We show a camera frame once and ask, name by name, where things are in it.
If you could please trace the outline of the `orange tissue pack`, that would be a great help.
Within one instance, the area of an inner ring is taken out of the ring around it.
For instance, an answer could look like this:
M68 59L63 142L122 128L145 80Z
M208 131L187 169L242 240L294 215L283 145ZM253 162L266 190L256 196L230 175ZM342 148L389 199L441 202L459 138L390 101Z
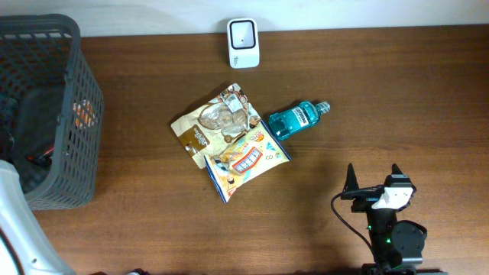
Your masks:
M84 99L81 102L75 102L73 104L73 110L76 113L75 125L77 128L86 129L95 125L95 111L89 100Z

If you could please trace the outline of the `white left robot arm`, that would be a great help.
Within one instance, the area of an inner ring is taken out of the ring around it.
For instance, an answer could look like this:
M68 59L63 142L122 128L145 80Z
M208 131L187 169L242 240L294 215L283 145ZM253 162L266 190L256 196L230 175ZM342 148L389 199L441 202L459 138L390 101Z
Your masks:
M27 204L15 167L1 162L1 273L74 274Z

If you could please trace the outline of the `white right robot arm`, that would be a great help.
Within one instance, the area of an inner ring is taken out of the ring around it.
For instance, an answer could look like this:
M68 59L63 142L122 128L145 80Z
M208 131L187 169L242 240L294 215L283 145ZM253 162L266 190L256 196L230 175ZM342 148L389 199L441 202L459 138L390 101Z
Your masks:
M394 163L384 183L361 188L352 164L348 165L345 185L331 200L331 208L343 225L356 234L367 246L374 262L363 264L361 274L430 275L441 270L420 270L428 231L409 220L399 220L397 213L410 205L416 192L411 179ZM367 216L366 238L341 217L335 208L336 199L352 202L351 212Z

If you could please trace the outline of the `beige brown cookie pouch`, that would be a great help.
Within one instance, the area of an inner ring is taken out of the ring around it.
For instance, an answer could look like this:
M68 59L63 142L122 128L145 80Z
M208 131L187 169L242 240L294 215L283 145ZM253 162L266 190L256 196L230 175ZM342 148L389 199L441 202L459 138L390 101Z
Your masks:
M234 83L196 110L178 118L171 128L198 168L261 123L248 97Z

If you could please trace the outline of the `teal mouthwash bottle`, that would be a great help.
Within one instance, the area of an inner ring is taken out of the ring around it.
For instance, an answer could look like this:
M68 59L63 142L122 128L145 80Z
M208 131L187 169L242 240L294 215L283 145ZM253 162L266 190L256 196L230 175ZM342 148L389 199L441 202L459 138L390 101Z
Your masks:
M268 124L274 136L285 141L290 136L317 125L321 116L330 112L330 109L328 102L313 104L304 101L296 107L272 114Z

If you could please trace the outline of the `yellow blue snack bag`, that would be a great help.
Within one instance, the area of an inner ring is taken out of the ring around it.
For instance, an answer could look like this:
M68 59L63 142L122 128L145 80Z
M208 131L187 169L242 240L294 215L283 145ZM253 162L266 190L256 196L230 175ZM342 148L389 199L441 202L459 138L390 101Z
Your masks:
M220 155L206 155L205 161L221 200L227 203L238 188L291 157L261 121Z

